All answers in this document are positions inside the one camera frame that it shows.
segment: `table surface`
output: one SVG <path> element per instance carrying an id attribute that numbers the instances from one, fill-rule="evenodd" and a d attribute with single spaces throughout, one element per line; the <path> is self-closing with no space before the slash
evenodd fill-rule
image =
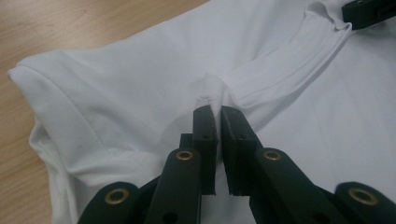
<path id="1" fill-rule="evenodd" d="M 0 222 L 51 223 L 45 164 L 29 146 L 34 113 L 7 71 L 53 49 L 91 49 L 206 0 L 0 0 Z"/>

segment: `white fabric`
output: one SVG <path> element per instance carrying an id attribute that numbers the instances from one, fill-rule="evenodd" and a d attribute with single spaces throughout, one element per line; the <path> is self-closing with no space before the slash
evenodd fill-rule
<path id="1" fill-rule="evenodd" d="M 396 20 L 356 33 L 345 2 L 214 0 L 128 39 L 29 57 L 9 71 L 35 111 L 53 223 L 103 186 L 138 187 L 190 133 L 192 111 L 241 109 L 318 186 L 359 181 L 396 201 Z M 204 196 L 203 224 L 255 223 L 248 198 Z"/>

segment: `black plastic part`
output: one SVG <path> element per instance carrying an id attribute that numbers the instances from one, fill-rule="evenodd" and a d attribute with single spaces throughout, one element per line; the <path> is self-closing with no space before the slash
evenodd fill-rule
<path id="1" fill-rule="evenodd" d="M 192 147 L 192 133 L 183 133 L 180 136 L 179 147 Z"/>
<path id="2" fill-rule="evenodd" d="M 257 179 L 281 223 L 347 223 L 286 153 L 259 148 L 254 160 Z"/>
<path id="3" fill-rule="evenodd" d="M 218 141 L 216 122 L 210 105 L 195 109 L 192 124 L 192 148 L 201 153 L 203 195 L 216 194 L 215 177 Z"/>
<path id="4" fill-rule="evenodd" d="M 151 206 L 152 197 L 155 189 L 157 188 L 158 182 L 160 181 L 160 177 L 161 176 L 157 176 L 139 189 L 138 217 L 136 220 L 138 224 L 143 224 L 146 219 L 149 207 Z"/>
<path id="5" fill-rule="evenodd" d="M 342 9 L 344 22 L 359 30 L 396 16 L 396 0 L 355 0 Z"/>
<path id="6" fill-rule="evenodd" d="M 116 182 L 100 189 L 81 215 L 78 224 L 138 223 L 139 189 Z"/>
<path id="7" fill-rule="evenodd" d="M 254 155 L 259 143 L 241 111 L 228 106 L 221 108 L 222 157 L 230 194 L 251 195 L 255 181 L 246 155 Z"/>
<path id="8" fill-rule="evenodd" d="M 250 196 L 249 206 L 257 224 L 278 224 L 280 222 L 271 201 L 261 189 Z"/>
<path id="9" fill-rule="evenodd" d="M 396 223 L 396 204 L 378 190 L 356 182 L 335 190 L 335 204 L 350 223 Z"/>
<path id="10" fill-rule="evenodd" d="M 201 211 L 201 155 L 192 148 L 172 151 L 154 192 L 145 224 L 197 224 Z"/>

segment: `seam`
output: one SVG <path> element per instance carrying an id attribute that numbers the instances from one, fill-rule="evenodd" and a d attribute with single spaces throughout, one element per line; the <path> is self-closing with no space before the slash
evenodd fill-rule
<path id="1" fill-rule="evenodd" d="M 309 14 L 309 17 L 311 17 L 311 16 L 312 16 L 312 17 L 315 17 L 315 18 L 316 18 L 316 17 L 319 17 L 319 15 L 317 15 L 317 14 Z M 277 48 L 276 50 L 274 50 L 274 51 L 272 52 L 272 54 L 274 54 L 275 52 L 277 52 L 277 51 L 279 51 L 279 50 L 281 50 L 281 49 L 283 49 L 283 48 L 285 48 L 285 47 L 288 47 L 288 44 L 290 43 L 290 41 L 292 41 L 296 36 L 298 36 L 299 32 L 301 32 L 302 27 L 303 27 L 303 25 L 304 25 L 304 22 L 305 22 L 306 18 L 307 18 L 307 17 L 304 18 L 304 20 L 303 20 L 302 23 L 300 24 L 300 27 L 295 31 L 295 33 L 291 36 L 291 38 L 288 39 L 288 41 L 287 41 L 285 44 L 283 44 L 282 46 L 280 46 L 279 48 Z M 297 50 L 295 50 L 295 51 L 293 52 L 292 55 L 288 56 L 287 60 L 288 60 L 288 59 L 292 59 L 293 57 L 295 57 L 295 55 L 298 54 L 298 52 L 300 51 L 301 48 L 302 48 L 302 46 L 298 46 Z M 296 71 L 293 71 L 291 74 L 288 74 L 287 76 L 281 78 L 281 79 L 278 80 L 277 82 L 275 82 L 275 83 L 273 83 L 273 84 L 271 84 L 271 85 L 269 85 L 269 86 L 266 86 L 266 87 L 264 87 L 264 88 L 262 88 L 262 87 L 257 88 L 257 87 L 256 87 L 256 88 L 254 88 L 253 90 L 251 90 L 251 89 L 250 89 L 251 85 L 252 85 L 252 84 L 256 85 L 258 79 L 262 79 L 262 77 L 247 77 L 246 80 L 244 80 L 241 84 L 238 84 L 237 86 L 234 86 L 233 89 L 236 90 L 236 91 L 238 91 L 238 95 L 239 95 L 239 96 L 238 96 L 237 98 L 245 98 L 245 97 L 247 97 L 247 96 L 249 96 L 249 95 L 251 95 L 251 94 L 257 93 L 257 92 L 259 92 L 259 91 L 266 91 L 266 90 L 272 89 L 273 87 L 276 87 L 276 86 L 278 86 L 278 85 L 280 85 L 280 84 L 283 84 L 283 83 L 285 82 L 285 80 L 290 79 L 290 77 L 293 77 L 293 74 L 296 73 L 296 72 L 298 72 L 299 70 L 301 70 L 302 67 L 304 67 L 304 66 L 300 66 Z"/>
<path id="2" fill-rule="evenodd" d="M 85 116 L 81 113 L 81 111 L 78 109 L 78 107 L 73 103 L 73 101 L 70 99 L 70 97 L 64 93 L 64 91 L 62 91 L 62 89 L 56 85 L 51 79 L 49 79 L 48 77 L 44 76 L 42 73 L 38 72 L 37 70 L 35 70 L 34 68 L 27 66 L 25 64 L 19 64 L 19 66 L 21 67 L 25 67 L 27 69 L 30 69 L 36 73 L 38 73 L 39 75 L 41 75 L 44 79 L 46 79 L 47 81 L 49 81 L 54 87 L 56 87 L 58 89 L 58 91 L 64 95 L 66 97 L 66 99 L 68 100 L 68 102 L 77 110 L 77 112 L 83 117 L 84 121 L 87 123 L 88 127 L 92 130 L 92 132 L 94 133 L 94 136 L 96 137 L 96 139 L 98 140 L 98 142 L 100 143 L 100 145 L 102 146 L 102 148 L 106 151 L 106 153 L 110 156 L 111 153 L 108 151 L 108 149 L 105 147 L 105 144 L 103 143 L 102 139 L 99 137 L 98 133 L 93 129 L 93 127 L 91 126 L 91 124 L 87 121 L 87 119 L 85 118 Z"/>
<path id="3" fill-rule="evenodd" d="M 322 18 L 322 17 L 320 17 L 320 16 L 317 15 L 317 14 L 310 14 L 309 16 L 313 16 L 313 17 L 315 17 L 315 18 L 317 18 L 317 17 Z M 341 36 L 338 37 L 338 39 L 339 39 L 338 41 L 341 41 L 341 42 L 340 42 L 340 43 L 337 43 L 333 49 L 330 49 L 329 52 L 328 52 L 328 55 L 329 55 L 329 56 L 326 56 L 325 59 L 323 60 L 323 62 L 325 62 L 325 63 L 318 63 L 318 64 L 313 68 L 313 70 L 315 70 L 315 71 L 316 71 L 316 70 L 319 70 L 320 67 L 323 66 L 323 64 L 326 64 L 326 63 L 330 60 L 330 58 L 333 57 L 333 56 L 340 50 L 340 48 L 344 46 L 345 41 L 346 41 L 347 38 L 349 37 L 349 33 L 350 33 L 349 30 L 350 30 L 350 27 L 347 26 L 347 27 L 344 29 L 345 33 L 344 33 L 343 35 L 341 35 Z M 321 42 L 320 48 L 319 48 L 319 50 L 317 51 L 316 55 L 317 55 L 317 54 L 320 54 L 321 50 L 323 49 L 323 43 L 326 43 L 328 39 L 329 39 L 329 37 L 326 36 L 325 39 Z M 267 91 L 267 90 L 269 90 L 269 89 L 272 89 L 273 87 L 279 86 L 280 84 L 283 84 L 283 83 L 285 82 L 285 80 L 289 79 L 290 77 L 293 77 L 293 75 L 292 75 L 292 74 L 291 74 L 291 75 L 288 75 L 288 76 L 282 78 L 281 80 L 279 80 L 278 82 L 274 83 L 273 85 L 267 86 L 267 87 L 265 87 L 265 88 L 263 88 L 263 89 L 246 91 L 246 90 L 248 89 L 248 87 L 251 86 L 252 83 L 255 83 L 254 80 L 257 81 L 257 77 L 254 77 L 254 78 L 250 78 L 249 81 L 246 81 L 246 82 L 244 82 L 243 84 L 238 85 L 237 87 L 234 87 L 233 89 L 234 89 L 234 90 L 237 90 L 238 92 L 244 92 L 244 91 L 245 91 L 245 93 L 242 93 L 242 94 L 241 94 L 241 93 L 238 93 L 239 96 L 237 96 L 237 98 L 238 98 L 238 99 L 242 99 L 242 98 L 245 98 L 245 97 L 247 97 L 247 96 L 249 96 L 249 95 L 251 95 L 251 94 L 254 94 L 254 93 L 257 93 L 257 92 L 260 92 L 260 91 Z"/>

